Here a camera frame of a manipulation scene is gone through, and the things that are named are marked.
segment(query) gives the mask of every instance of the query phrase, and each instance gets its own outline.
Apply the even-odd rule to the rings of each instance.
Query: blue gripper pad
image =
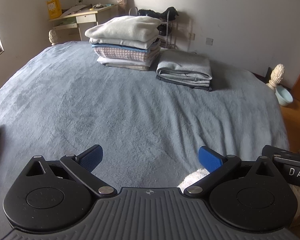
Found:
[[[199,162],[210,173],[221,167],[226,161],[226,157],[223,157],[206,146],[199,148]]]
[[[77,156],[77,163],[87,171],[92,172],[101,163],[102,157],[102,147],[96,144],[83,153],[80,153]]]

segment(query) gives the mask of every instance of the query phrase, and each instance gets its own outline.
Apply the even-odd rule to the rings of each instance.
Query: gray ribbed plate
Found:
[[[13,230],[5,240],[295,240],[287,229],[265,234],[241,232],[219,222],[200,199],[179,188],[122,188],[99,199],[78,224],[64,231],[35,235]]]

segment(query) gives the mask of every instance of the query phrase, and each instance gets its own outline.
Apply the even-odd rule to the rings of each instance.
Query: desk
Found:
[[[89,41],[89,38],[84,35],[86,30],[117,16],[117,5],[94,10],[83,9],[75,14],[60,16],[49,20],[53,23],[53,28],[49,31],[49,40],[52,45],[65,41]]]

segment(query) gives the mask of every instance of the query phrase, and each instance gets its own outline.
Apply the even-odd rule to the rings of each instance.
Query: wall socket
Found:
[[[212,38],[206,38],[206,44],[207,45],[212,45],[213,44],[213,39]]]
[[[194,41],[195,33],[189,33],[189,40]]]

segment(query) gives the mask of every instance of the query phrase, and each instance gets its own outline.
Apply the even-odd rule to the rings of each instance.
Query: silver screw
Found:
[[[99,193],[102,195],[108,195],[114,192],[114,188],[110,186],[103,186],[98,189]]]
[[[191,194],[198,194],[202,192],[202,188],[199,186],[190,186],[187,187],[187,191]]]

